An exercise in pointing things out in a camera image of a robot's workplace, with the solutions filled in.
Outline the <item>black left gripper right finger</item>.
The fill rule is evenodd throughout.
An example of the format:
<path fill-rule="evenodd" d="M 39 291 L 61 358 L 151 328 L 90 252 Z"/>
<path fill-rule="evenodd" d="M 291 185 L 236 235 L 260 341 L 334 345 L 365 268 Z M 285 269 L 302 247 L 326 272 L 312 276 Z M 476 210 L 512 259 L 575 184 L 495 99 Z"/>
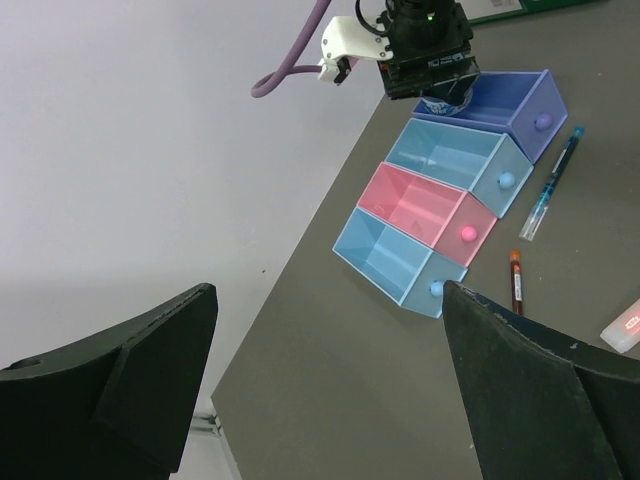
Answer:
<path fill-rule="evenodd" d="M 638 478 L 638 360 L 455 281 L 443 322 L 484 478 Z"/>

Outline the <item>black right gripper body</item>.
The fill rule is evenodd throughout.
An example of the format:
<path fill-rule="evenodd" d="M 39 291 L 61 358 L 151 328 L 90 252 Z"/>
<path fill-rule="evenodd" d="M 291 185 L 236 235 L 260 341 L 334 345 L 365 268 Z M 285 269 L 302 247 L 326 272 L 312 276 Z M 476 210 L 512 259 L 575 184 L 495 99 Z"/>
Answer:
<path fill-rule="evenodd" d="M 378 68 L 388 98 L 466 98 L 480 68 L 459 2 L 387 1 L 380 20 L 388 47 Z"/>

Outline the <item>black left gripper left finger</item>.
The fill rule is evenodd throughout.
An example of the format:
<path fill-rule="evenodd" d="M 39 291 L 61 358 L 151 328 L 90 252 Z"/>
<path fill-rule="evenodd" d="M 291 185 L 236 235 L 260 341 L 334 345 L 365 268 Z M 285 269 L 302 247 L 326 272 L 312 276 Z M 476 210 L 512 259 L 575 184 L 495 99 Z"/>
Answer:
<path fill-rule="evenodd" d="M 201 283 L 2 369 L 2 478 L 169 478 L 180 467 L 216 321 L 216 288 Z"/>

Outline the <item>green lever arch binder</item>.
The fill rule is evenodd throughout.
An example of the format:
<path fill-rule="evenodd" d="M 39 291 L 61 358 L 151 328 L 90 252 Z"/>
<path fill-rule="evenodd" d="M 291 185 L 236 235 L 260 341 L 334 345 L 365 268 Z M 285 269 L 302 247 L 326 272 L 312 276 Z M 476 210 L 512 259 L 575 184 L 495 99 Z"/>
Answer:
<path fill-rule="evenodd" d="M 592 3 L 593 0 L 463 0 L 472 25 Z"/>

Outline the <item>blue round jar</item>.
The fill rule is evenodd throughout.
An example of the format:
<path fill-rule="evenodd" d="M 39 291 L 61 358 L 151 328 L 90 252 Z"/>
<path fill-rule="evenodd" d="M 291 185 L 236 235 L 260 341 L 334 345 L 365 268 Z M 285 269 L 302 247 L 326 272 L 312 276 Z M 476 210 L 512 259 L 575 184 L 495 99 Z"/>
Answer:
<path fill-rule="evenodd" d="M 432 97 L 425 97 L 420 100 L 420 106 L 424 108 L 427 114 L 436 116 L 453 116 L 463 111 L 473 98 L 473 89 L 469 89 L 463 97 L 463 101 L 459 105 L 447 103 L 444 100 Z"/>

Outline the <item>purple plastic drawer bin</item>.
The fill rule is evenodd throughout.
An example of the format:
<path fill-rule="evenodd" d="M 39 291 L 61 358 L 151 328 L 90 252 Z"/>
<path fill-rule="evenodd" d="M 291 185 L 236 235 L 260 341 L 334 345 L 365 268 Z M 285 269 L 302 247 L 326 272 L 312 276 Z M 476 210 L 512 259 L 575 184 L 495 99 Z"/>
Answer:
<path fill-rule="evenodd" d="M 507 133 L 531 163 L 536 163 L 568 118 L 568 110 L 550 71 L 484 72 L 472 98 L 459 113 L 434 115 L 421 100 L 417 119 Z"/>

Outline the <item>pink orange highlighter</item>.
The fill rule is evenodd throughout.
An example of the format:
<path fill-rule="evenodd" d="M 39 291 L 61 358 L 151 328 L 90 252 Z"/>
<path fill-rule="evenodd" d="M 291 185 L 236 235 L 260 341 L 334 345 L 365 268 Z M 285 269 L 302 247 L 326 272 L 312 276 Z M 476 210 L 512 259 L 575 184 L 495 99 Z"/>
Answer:
<path fill-rule="evenodd" d="M 640 340 L 640 300 L 637 299 L 600 334 L 600 338 L 617 353 L 624 354 Z"/>

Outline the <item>light blue drawer bin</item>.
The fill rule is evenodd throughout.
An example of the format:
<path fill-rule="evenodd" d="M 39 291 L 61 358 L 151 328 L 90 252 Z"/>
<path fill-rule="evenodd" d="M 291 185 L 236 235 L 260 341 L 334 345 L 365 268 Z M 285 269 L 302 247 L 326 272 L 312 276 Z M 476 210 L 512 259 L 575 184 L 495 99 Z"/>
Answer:
<path fill-rule="evenodd" d="M 386 161 L 473 194 L 502 218 L 534 165 L 506 133 L 408 121 Z"/>

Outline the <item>blue clear pen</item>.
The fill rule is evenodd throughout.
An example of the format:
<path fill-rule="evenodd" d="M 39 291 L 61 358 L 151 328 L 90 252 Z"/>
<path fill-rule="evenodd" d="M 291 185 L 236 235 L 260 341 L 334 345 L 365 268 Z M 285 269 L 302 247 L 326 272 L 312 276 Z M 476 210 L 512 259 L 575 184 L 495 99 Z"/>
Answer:
<path fill-rule="evenodd" d="M 544 188 L 538 198 L 536 204 L 532 207 L 532 210 L 527 217 L 522 229 L 519 233 L 519 238 L 522 240 L 526 240 L 531 242 L 543 219 L 546 215 L 551 197 L 562 177 L 568 163 L 570 162 L 580 140 L 584 135 L 583 127 L 576 127 L 567 141 L 561 155 L 559 156 L 554 168 L 551 171 L 551 174 L 544 185 Z"/>

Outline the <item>blue end drawer bin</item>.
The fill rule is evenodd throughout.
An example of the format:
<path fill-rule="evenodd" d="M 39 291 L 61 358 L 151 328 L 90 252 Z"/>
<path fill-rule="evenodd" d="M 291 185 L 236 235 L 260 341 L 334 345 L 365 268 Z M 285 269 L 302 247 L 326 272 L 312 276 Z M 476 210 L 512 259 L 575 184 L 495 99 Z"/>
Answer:
<path fill-rule="evenodd" d="M 466 267 L 359 207 L 333 251 L 399 307 L 434 319 L 442 314 L 446 281 L 467 274 Z"/>

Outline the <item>pink plastic drawer bin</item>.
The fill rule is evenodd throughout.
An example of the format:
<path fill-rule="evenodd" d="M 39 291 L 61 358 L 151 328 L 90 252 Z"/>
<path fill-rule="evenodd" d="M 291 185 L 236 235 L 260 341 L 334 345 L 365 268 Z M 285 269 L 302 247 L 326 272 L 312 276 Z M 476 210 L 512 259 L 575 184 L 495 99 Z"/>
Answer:
<path fill-rule="evenodd" d="M 386 162 L 358 206 L 464 267 L 497 222 L 471 193 Z"/>

